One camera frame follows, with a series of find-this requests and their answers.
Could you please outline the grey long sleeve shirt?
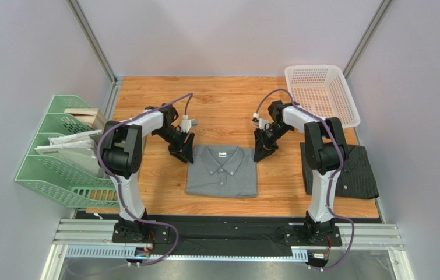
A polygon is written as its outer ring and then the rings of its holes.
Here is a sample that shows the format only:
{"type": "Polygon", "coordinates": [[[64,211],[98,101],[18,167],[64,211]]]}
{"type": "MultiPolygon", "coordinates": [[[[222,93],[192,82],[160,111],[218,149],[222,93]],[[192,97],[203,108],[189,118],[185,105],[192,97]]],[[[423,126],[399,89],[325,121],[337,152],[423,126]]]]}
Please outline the grey long sleeve shirt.
{"type": "Polygon", "coordinates": [[[258,195],[254,150],[235,145],[195,145],[188,166],[188,195],[253,198],[258,195]]]}

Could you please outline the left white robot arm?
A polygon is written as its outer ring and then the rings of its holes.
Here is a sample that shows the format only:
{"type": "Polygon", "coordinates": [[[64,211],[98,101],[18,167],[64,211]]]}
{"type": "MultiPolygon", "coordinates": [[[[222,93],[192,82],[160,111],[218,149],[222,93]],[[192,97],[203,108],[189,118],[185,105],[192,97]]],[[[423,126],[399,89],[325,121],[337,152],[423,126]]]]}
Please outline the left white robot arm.
{"type": "Polygon", "coordinates": [[[170,155],[183,163],[193,163],[191,128],[197,121],[184,115],[179,126],[174,126],[177,110],[170,104],[147,107],[130,120],[109,121],[97,148],[98,162],[111,177],[120,204],[120,217],[115,230],[121,236],[148,235],[150,221],[139,192],[138,175],[143,159],[143,141],[157,135],[168,143],[170,155]]]}

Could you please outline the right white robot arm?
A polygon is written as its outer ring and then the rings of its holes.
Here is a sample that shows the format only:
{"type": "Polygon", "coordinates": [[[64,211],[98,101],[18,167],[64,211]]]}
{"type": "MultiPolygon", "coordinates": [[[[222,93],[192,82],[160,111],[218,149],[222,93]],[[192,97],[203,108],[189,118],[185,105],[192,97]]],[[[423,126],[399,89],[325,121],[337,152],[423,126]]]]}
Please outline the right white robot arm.
{"type": "Polygon", "coordinates": [[[276,143],[288,131],[304,134],[306,165],[312,170],[311,203],[305,218],[305,238],[310,243],[325,240],[335,232],[334,200],[336,183],[348,148],[341,121],[337,117],[323,118],[303,109],[299,104],[274,101],[269,106],[272,122],[253,114],[255,151],[254,162],[275,153],[276,143]]]}

